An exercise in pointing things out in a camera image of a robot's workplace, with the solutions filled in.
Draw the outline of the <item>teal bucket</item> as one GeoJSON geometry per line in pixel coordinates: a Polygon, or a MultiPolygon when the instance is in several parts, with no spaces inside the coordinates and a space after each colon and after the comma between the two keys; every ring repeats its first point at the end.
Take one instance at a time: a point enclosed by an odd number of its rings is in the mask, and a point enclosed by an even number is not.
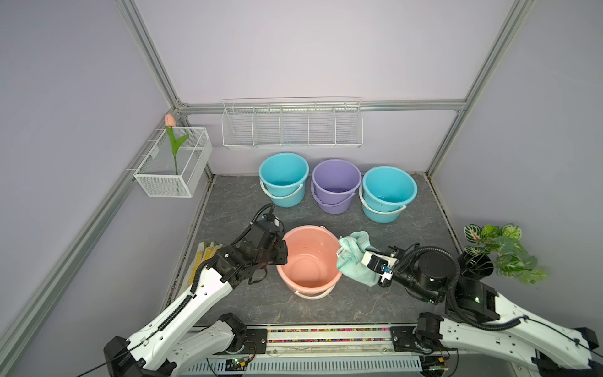
{"type": "Polygon", "coordinates": [[[308,162],[298,154],[273,155],[259,167],[260,187],[278,207],[291,208],[302,202],[309,176],[308,162]]]}
{"type": "Polygon", "coordinates": [[[359,191],[364,214],[379,224],[396,221],[417,194],[417,183],[410,174],[388,166],[366,172],[359,191]]]}

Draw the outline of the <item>mint green cloth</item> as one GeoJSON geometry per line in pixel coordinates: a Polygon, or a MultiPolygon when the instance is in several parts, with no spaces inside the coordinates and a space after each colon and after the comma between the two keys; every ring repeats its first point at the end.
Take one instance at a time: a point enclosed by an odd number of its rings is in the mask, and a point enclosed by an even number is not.
{"type": "Polygon", "coordinates": [[[379,275],[361,263],[366,248],[370,246],[370,238],[365,231],[353,232],[347,237],[341,237],[337,251],[337,268],[348,278],[373,287],[378,284],[379,275]]]}

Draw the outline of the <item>pink artificial tulip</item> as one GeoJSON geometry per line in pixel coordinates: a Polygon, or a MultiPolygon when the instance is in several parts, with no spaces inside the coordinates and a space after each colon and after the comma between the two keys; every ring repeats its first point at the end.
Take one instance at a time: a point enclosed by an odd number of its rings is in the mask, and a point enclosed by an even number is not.
{"type": "Polygon", "coordinates": [[[172,116],[171,114],[166,114],[166,116],[164,117],[164,122],[166,126],[166,134],[168,135],[168,138],[171,143],[171,152],[174,159],[175,174],[178,174],[177,154],[179,152],[180,147],[182,147],[182,145],[188,140],[189,135],[185,134],[180,138],[176,138],[176,135],[174,133],[174,127],[177,126],[177,123],[174,116],[172,116]]]}

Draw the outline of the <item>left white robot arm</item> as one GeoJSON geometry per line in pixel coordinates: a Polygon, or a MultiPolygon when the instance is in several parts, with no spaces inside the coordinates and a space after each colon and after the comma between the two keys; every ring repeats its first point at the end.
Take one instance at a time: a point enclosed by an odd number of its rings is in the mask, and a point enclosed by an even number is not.
{"type": "Polygon", "coordinates": [[[111,376],[179,376],[200,358],[239,350],[246,325],[225,314],[208,328],[188,332],[205,313],[267,265],[287,263],[284,224],[275,215],[252,221],[231,244],[197,268],[192,284],[141,330],[114,337],[104,348],[111,376]]]}

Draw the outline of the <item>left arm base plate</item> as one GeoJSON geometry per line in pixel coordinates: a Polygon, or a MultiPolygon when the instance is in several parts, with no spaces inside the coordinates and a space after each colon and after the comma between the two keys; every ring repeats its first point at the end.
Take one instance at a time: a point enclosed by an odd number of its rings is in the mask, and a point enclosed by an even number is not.
{"type": "Polygon", "coordinates": [[[215,355],[226,354],[264,354],[268,346],[268,330],[266,328],[248,328],[245,333],[235,336],[231,345],[215,355]]]}

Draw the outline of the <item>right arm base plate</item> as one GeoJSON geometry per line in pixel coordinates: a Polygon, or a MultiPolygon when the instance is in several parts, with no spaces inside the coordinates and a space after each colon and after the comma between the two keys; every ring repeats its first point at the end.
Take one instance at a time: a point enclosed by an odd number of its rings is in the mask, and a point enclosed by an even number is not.
{"type": "Polygon", "coordinates": [[[450,351],[438,342],[429,339],[419,339],[416,336],[416,326],[394,325],[389,328],[395,352],[411,352],[430,355],[434,352],[450,351]]]}

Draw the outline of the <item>yellow white work glove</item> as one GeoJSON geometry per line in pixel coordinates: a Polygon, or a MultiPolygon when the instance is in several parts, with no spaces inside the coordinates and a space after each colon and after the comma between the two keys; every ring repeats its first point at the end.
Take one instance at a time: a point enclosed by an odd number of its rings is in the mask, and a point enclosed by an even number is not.
{"type": "Polygon", "coordinates": [[[196,254],[189,264],[182,281],[181,292],[184,292],[193,283],[194,275],[198,267],[203,262],[212,258],[220,248],[222,248],[222,244],[215,241],[202,241],[198,244],[196,254]]]}

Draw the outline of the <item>pink plastic bucket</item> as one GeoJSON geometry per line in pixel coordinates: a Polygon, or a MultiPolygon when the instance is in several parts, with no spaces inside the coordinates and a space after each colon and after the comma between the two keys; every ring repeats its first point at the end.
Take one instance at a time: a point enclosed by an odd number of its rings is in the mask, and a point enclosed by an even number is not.
{"type": "Polygon", "coordinates": [[[337,237],[323,226],[299,226],[288,231],[284,241],[287,263],[277,271],[287,287],[306,300],[327,297],[342,276],[337,267],[337,237]]]}

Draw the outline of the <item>potted green plant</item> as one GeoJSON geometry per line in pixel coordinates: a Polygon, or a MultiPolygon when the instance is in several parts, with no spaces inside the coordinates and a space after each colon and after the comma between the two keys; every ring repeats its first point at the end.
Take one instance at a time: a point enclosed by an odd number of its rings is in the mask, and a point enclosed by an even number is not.
{"type": "Polygon", "coordinates": [[[520,227],[512,223],[505,226],[469,224],[463,233],[470,243],[460,255],[464,276],[480,280],[495,273],[523,284],[537,284],[548,278],[548,271],[539,266],[537,257],[521,244],[520,227]]]}

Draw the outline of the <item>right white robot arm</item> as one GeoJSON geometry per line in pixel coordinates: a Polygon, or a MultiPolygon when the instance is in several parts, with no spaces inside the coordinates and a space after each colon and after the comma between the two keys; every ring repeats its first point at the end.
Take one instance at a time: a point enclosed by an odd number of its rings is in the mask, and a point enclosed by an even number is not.
{"type": "Polygon", "coordinates": [[[541,376],[600,376],[599,343],[589,328],[565,328],[512,303],[475,280],[460,257],[438,247],[393,247],[394,282],[409,295],[444,305],[444,315],[419,314],[397,340],[423,353],[464,349],[523,365],[541,376]]]}

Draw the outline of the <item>purple bucket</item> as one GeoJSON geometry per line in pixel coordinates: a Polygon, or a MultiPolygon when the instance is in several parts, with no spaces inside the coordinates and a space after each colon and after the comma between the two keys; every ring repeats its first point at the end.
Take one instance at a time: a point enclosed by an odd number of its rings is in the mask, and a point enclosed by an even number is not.
{"type": "Polygon", "coordinates": [[[312,197],[322,211],[340,215],[350,208],[361,181],[361,171],[353,163],[325,160],[312,171],[312,197]]]}

